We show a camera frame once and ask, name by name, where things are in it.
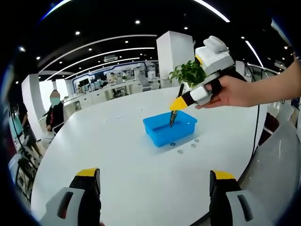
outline blue plastic box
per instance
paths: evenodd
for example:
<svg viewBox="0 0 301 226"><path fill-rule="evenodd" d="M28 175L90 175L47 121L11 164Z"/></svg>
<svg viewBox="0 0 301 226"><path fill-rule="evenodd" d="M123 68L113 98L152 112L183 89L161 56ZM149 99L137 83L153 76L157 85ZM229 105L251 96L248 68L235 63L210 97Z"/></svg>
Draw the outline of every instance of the blue plastic box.
<svg viewBox="0 0 301 226"><path fill-rule="evenodd" d="M194 132L197 119L178 111L172 128L169 127L171 113L159 114L143 119L146 133L150 136L155 146L161 147Z"/></svg>

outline round white table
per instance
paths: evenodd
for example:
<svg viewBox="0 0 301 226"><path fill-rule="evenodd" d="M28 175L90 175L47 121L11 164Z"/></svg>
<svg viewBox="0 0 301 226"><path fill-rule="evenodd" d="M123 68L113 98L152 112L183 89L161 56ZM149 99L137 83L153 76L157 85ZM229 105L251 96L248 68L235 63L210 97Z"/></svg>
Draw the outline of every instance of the round white table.
<svg viewBox="0 0 301 226"><path fill-rule="evenodd" d="M168 112L178 89L121 97L73 114L38 169L31 202L37 220L56 192L91 167L100 169L101 221L108 226L189 226L203 217L209 210L210 170L238 179L250 161L257 107L191 106L184 111L198 120L194 134L157 148L143 119ZM256 144L266 112L262 105Z"/></svg>

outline hand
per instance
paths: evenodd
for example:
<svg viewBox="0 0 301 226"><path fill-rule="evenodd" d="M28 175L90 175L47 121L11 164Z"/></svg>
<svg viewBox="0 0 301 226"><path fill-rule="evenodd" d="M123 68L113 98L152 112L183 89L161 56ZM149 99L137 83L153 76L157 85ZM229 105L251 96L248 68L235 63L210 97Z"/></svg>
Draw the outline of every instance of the hand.
<svg viewBox="0 0 301 226"><path fill-rule="evenodd" d="M212 97L209 103L202 106L197 105L197 109L220 106L251 106L251 83L230 76L223 76L219 79L219 81L222 86L221 92L218 95ZM212 90L210 84L207 84L205 87L207 90Z"/></svg>

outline ceiling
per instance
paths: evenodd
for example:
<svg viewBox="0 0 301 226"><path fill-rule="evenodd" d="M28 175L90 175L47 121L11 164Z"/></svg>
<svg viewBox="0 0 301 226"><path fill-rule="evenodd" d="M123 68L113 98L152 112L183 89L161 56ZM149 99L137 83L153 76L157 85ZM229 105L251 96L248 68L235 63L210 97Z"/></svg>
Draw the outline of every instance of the ceiling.
<svg viewBox="0 0 301 226"><path fill-rule="evenodd" d="M47 0L43 2L43 5L35 8L41 11L39 18L49 10L51 3L52 6L59 3ZM44 20L36 20L36 26L28 27L27 32L20 35L19 45L23 46L26 52L18 52L15 56L15 80L22 81L28 74L38 73L58 57L97 40L123 35L157 35L157 37L128 37L99 42L62 57L46 70L59 71L77 61L109 51L156 47L156 39L167 31L191 35L196 41L195 47L202 46L203 40L210 35L217 36L227 44L235 60L245 59L246 63L259 65L245 43L245 40L248 40L263 65L275 71L279 71L274 66L275 60L282 61L285 65L292 62L292 50L284 49L286 43L271 28L271 18L266 6L260 4L258 7L257 1L250 0L206 2L223 13L230 23L226 23L193 0L72 0ZM80 35L75 35L76 31L80 31ZM116 53L116 56L121 56L122 59L133 57L140 57L139 60L150 57L158 59L156 49L123 51ZM103 57L89 59L65 71L77 73L104 63ZM41 75L41 81L49 76L50 74ZM51 79L59 79L61 76L56 75Z"/></svg>

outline green plant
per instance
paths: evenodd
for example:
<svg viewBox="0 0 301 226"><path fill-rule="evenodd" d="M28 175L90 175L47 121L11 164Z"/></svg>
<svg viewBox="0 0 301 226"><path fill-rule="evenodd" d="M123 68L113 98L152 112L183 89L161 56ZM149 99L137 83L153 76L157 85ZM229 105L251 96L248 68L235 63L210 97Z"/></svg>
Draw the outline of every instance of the green plant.
<svg viewBox="0 0 301 226"><path fill-rule="evenodd" d="M170 72L168 76L170 77L170 82L172 79L178 79L179 83L182 81L187 82L189 87L200 84L207 77L199 63L191 60L187 64L176 66L174 71Z"/></svg>

